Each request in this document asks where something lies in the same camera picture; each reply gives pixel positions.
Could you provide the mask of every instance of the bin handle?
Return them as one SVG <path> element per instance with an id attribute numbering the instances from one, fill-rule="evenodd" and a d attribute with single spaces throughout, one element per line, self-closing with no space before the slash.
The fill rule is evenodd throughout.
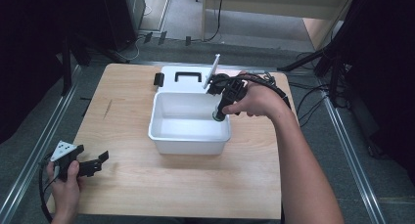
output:
<path id="1" fill-rule="evenodd" d="M 174 76 L 174 81 L 179 81 L 179 75 L 197 76 L 198 82 L 202 82 L 202 74 L 200 72 L 177 71 Z"/>

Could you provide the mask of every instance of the forearm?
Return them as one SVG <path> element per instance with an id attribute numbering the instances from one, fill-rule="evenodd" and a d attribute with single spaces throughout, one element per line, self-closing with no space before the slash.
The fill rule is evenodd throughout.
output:
<path id="1" fill-rule="evenodd" d="M 288 223 L 343 223 L 336 197 L 291 111 L 272 120 L 278 142 L 281 189 Z"/>

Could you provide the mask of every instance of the plastic bin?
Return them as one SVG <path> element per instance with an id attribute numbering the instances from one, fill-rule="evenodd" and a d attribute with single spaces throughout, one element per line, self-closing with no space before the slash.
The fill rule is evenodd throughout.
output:
<path id="1" fill-rule="evenodd" d="M 158 92 L 149 137 L 161 154 L 219 155 L 231 137 L 229 116 L 212 118 L 220 96 Z"/>

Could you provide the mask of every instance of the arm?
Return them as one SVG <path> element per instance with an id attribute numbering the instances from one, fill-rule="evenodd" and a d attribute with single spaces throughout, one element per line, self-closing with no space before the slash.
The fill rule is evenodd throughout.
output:
<path id="1" fill-rule="evenodd" d="M 50 182 L 54 179 L 53 169 L 53 162 L 49 162 L 47 172 Z M 51 184 L 56 208 L 55 216 L 52 220 L 54 224 L 74 223 L 80 197 L 79 184 L 76 178 L 78 171 L 79 162 L 75 160 L 68 168 L 67 182 L 57 179 Z"/>
<path id="2" fill-rule="evenodd" d="M 248 83 L 248 93 L 224 113 L 266 115 L 278 142 L 281 191 L 287 223 L 344 223 L 336 197 L 305 141 L 296 116 L 267 87 Z"/>

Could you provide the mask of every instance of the human hand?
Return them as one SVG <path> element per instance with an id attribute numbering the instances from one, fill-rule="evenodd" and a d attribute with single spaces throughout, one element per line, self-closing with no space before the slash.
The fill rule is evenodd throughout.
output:
<path id="1" fill-rule="evenodd" d="M 248 116 L 266 115 L 272 118 L 278 112 L 288 110 L 281 97 L 268 87 L 248 81 L 247 88 L 247 95 L 241 101 L 224 107 L 222 112 L 225 114 L 247 112 Z"/>
<path id="2" fill-rule="evenodd" d="M 54 180 L 54 163 L 49 162 L 47 166 L 49 182 Z M 68 168 L 68 180 L 64 182 L 56 179 L 52 182 L 52 195 L 55 200 L 55 217 L 52 223 L 73 223 L 76 218 L 81 181 L 77 179 L 79 162 L 74 160 Z"/>

